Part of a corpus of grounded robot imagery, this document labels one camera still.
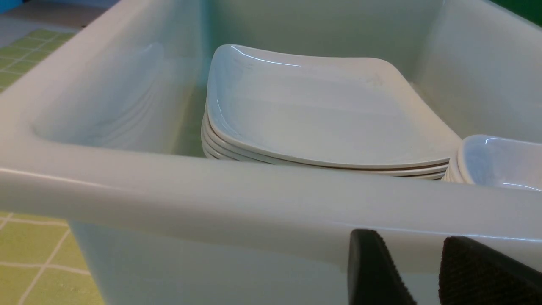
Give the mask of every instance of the plastic bin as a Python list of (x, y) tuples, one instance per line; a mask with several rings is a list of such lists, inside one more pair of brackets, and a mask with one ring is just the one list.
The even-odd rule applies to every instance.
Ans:
[(223, 43), (392, 62), (460, 136), (542, 141), (542, 32), (484, 0), (123, 0), (0, 96), (0, 208), (70, 219), (107, 304), (347, 304), (373, 228), (421, 304), (444, 238), (542, 270), (542, 195), (211, 161)]

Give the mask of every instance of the white dish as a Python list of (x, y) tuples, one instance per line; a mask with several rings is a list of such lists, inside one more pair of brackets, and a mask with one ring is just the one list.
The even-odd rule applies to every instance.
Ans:
[(448, 179), (451, 182), (464, 183), (463, 176), (457, 165), (457, 154), (454, 154), (450, 157), (450, 162), (448, 163)]
[(220, 152), (214, 150), (213, 148), (211, 148), (205, 141), (202, 141), (202, 147), (203, 147), (203, 151), (204, 152), (207, 152), (207, 154), (213, 156), (214, 158), (216, 159), (220, 159), (220, 160), (235, 160), (233, 158), (230, 158), (228, 156), (225, 156), (223, 154), (221, 154)]
[(461, 142), (393, 65), (373, 58), (221, 46), (207, 103), (226, 142), (312, 165), (429, 166), (447, 162)]
[(486, 135), (463, 140), (457, 155), (467, 183), (542, 191), (542, 144)]
[[(236, 158), (235, 155), (242, 155), (242, 156), (245, 156), (254, 160), (258, 160), (264, 163), (271, 163), (271, 164), (277, 164), (277, 165), (289, 165), (289, 166), (315, 167), (309, 164), (291, 162), (291, 161), (286, 161), (286, 160), (282, 160), (278, 158), (273, 158), (270, 156), (261, 155), (256, 152), (252, 152), (252, 151), (248, 151), (248, 150), (244, 150), (242, 148), (236, 147), (224, 141), (223, 139), (220, 138), (220, 136), (215, 134), (214, 130), (209, 124), (207, 114), (204, 114), (204, 119), (203, 119), (203, 124), (202, 124), (202, 134), (206, 134), (208, 141), (212, 141), (214, 142), (214, 144), (227, 150), (225, 154), (232, 158)], [(369, 174), (382, 174), (382, 175), (389, 175), (389, 176), (414, 176), (414, 175), (440, 173), (442, 171), (445, 171), (447, 168), (448, 168), (447, 164), (437, 164), (436, 166), (414, 168), (414, 169), (403, 169), (403, 170), (390, 169), (390, 170), (356, 170), (356, 171), (362, 171), (364, 173), (369, 173)]]
[(428, 174), (428, 175), (418, 175), (418, 176), (406, 176), (404, 178), (414, 178), (414, 179), (424, 179), (424, 180), (440, 180), (445, 175), (445, 171), (440, 173)]
[(252, 159), (252, 158), (245, 157), (243, 155), (237, 154), (237, 153), (235, 153), (233, 151), (230, 151), (230, 150), (228, 150), (226, 148), (221, 147), (220, 145), (213, 142), (213, 140), (211, 140), (211, 138), (209, 138), (207, 133), (204, 132), (204, 131), (202, 131), (202, 142), (205, 142), (208, 145), (208, 150), (211, 149), (211, 150), (216, 151), (217, 153), (222, 154), (222, 155), (224, 155), (226, 157), (229, 157), (229, 158), (231, 158), (233, 160), (242, 161), (242, 162), (265, 163), (265, 162), (261, 162), (259, 160), (255, 160), (255, 159)]

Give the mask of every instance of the plastic container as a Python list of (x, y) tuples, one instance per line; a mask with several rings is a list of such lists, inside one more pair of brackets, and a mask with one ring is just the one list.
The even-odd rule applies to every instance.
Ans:
[(421, 304), (448, 235), (542, 270), (536, 192), (198, 158), (223, 43), (385, 59), (460, 136), (542, 141), (542, 32), (488, 1), (123, 0), (0, 96), (0, 208), (70, 219), (107, 304), (347, 304), (358, 227)]

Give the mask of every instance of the grout line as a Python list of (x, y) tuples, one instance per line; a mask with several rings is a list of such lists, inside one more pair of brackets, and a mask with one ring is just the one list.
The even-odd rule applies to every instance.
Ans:
[(82, 275), (91, 275), (90, 271), (88, 271), (88, 270), (82, 270), (82, 269), (77, 269), (77, 268), (72, 268), (72, 267), (67, 267), (67, 266), (45, 265), (45, 267), (46, 268), (52, 268), (52, 269), (59, 269), (59, 270), (63, 270), (63, 271), (69, 271), (69, 272), (82, 274)]
[(72, 272), (72, 273), (77, 273), (77, 274), (82, 274), (82, 275), (91, 275), (91, 273), (88, 270), (72, 268), (72, 267), (62, 266), (62, 265), (42, 265), (42, 264), (23, 264), (23, 263), (0, 262), (0, 266), (17, 267), (17, 268), (42, 268), (42, 267), (45, 267), (45, 268), (69, 271), (69, 272)]
[(24, 75), (24, 73), (19, 73), (19, 72), (12, 72), (12, 71), (4, 71), (4, 70), (1, 70), (0, 72), (4, 72), (4, 73), (9, 73), (9, 74), (17, 74), (17, 75)]
[(59, 242), (56, 244), (56, 247), (55, 249), (53, 250), (53, 252), (51, 253), (51, 255), (49, 256), (49, 258), (47, 258), (47, 261), (45, 262), (45, 265), (41, 266), (40, 270), (37, 272), (37, 275), (34, 277), (34, 279), (32, 280), (32, 282), (30, 283), (30, 286), (28, 286), (28, 288), (26, 289), (26, 291), (24, 292), (24, 294), (21, 296), (21, 298), (19, 299), (19, 302), (17, 303), (17, 305), (22, 305), (24, 303), (24, 301), (27, 299), (28, 295), (30, 294), (30, 292), (32, 291), (32, 288), (34, 288), (34, 286), (36, 285), (37, 283), (37, 280), (40, 279), (40, 276), (43, 274), (43, 272), (45, 271), (45, 268), (46, 268), (46, 265), (48, 265), (52, 260), (53, 258), (55, 257), (56, 253), (60, 250), (60, 246), (62, 246), (62, 243), (64, 242), (64, 240), (66, 240), (66, 238), (68, 237), (70, 233), (70, 230), (67, 229), (66, 232), (64, 233), (64, 235), (62, 236), (62, 238), (59, 240)]
[(47, 225), (47, 226), (63, 226), (67, 227), (68, 224), (60, 223), (58, 221), (37, 221), (37, 220), (26, 220), (13, 217), (0, 217), (0, 221), (5, 221), (7, 223), (21, 223), (21, 224), (31, 224), (31, 225)]
[(2, 222), (0, 223), (0, 230), (5, 227), (5, 225), (8, 223), (8, 220), (13, 217), (13, 213), (9, 213), (6, 218), (2, 219)]

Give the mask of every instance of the green tile floor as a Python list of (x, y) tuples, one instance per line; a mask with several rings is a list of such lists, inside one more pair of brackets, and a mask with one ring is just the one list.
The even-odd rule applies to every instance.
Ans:
[(64, 220), (0, 212), (0, 304), (103, 303)]
[[(0, 48), (0, 92), (74, 34), (36, 30)], [(103, 305), (64, 220), (0, 212), (0, 305)]]
[(30, 71), (73, 35), (73, 33), (39, 29), (9, 46), (0, 48), (0, 92)]

